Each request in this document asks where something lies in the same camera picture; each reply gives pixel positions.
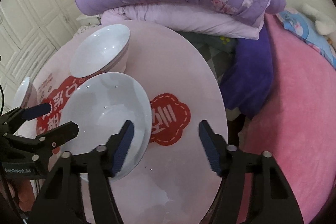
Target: white bowl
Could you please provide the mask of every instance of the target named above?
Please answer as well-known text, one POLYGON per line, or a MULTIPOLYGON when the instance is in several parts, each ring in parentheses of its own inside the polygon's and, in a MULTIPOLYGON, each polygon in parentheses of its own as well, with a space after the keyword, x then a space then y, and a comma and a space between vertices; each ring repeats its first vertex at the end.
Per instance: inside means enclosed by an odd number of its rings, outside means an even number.
POLYGON ((33 107, 37 103, 37 92, 30 81, 30 77, 25 78, 13 98, 11 107, 33 107))
POLYGON ((134 137, 121 171, 110 182, 129 174, 140 162, 151 136, 152 111, 146 92, 132 77, 117 72, 97 75, 84 82, 62 110, 60 124, 72 121, 79 133, 61 151, 90 152, 119 133, 126 120, 134 124, 134 137))
POLYGON ((129 28, 121 24, 94 32, 76 50, 70 63, 71 75, 83 78, 97 72, 124 72, 130 34, 129 28))

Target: red paper cutout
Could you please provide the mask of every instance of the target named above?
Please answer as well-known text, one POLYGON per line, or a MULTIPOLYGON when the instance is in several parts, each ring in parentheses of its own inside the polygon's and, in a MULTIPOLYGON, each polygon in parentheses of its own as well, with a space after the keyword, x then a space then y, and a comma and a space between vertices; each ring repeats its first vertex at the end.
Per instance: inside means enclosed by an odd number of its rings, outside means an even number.
POLYGON ((183 129, 190 122, 189 107, 170 93, 155 97, 151 107, 153 124, 150 142, 168 146, 179 141, 183 129))

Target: pink tabletop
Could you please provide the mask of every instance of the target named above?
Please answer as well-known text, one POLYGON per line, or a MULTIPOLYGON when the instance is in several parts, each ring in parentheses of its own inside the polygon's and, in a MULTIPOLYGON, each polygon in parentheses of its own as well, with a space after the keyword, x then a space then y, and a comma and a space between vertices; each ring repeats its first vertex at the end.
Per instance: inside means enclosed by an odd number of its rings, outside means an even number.
MULTIPOLYGON (((214 132, 227 140, 225 107, 217 81, 201 54, 174 31, 149 22, 120 23, 131 30, 125 74, 143 86, 153 104, 162 100, 161 94, 169 93, 190 110, 190 122, 177 141, 169 145, 162 143, 162 138, 153 138, 137 167, 111 184, 120 214, 126 224, 197 224, 221 183, 211 171, 198 137, 199 122, 208 120, 214 132)), ((33 83, 39 102, 70 76, 69 63, 76 48, 101 27, 73 38, 50 58, 33 83)), ((19 134, 34 138, 36 121, 26 123, 19 134)), ((87 183, 83 182, 83 188, 88 189, 87 183)), ((83 200, 87 220, 93 221, 88 191, 83 191, 83 200)))

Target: pink bedspread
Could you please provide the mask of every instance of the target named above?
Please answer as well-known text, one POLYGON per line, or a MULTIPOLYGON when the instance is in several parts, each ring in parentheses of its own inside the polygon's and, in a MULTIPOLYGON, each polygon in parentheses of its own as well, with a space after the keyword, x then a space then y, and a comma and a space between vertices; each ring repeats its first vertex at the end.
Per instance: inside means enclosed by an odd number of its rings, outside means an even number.
POLYGON ((299 203, 304 222, 319 212, 336 175, 336 72, 325 58, 266 15, 274 84, 245 130, 242 149, 272 152, 299 203))

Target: metal screw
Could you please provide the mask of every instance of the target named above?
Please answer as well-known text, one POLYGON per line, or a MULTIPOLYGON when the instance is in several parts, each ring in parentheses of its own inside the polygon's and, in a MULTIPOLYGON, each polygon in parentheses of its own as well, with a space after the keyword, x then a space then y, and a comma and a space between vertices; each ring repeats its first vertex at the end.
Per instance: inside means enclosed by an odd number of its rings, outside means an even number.
POLYGON ((39 155, 34 155, 34 156, 31 157, 31 159, 32 159, 33 161, 37 161, 37 160, 39 160, 39 158, 40 158, 39 155))
POLYGON ((262 155, 263 155, 264 157, 266 157, 266 158, 270 158, 270 157, 272 157, 272 153, 271 153, 271 152, 268 152, 268 151, 264 151, 264 152, 262 153, 262 155))
POLYGON ((226 148, 228 151, 231 151, 231 152, 235 152, 237 151, 238 147, 236 147, 235 145, 228 145, 227 148, 226 148))
POLYGON ((107 149, 107 147, 105 145, 99 145, 96 147, 96 150, 98 152, 104 152, 107 149))
POLYGON ((67 159, 71 156, 71 153, 69 151, 65 151, 62 153, 61 157, 64 159, 67 159))

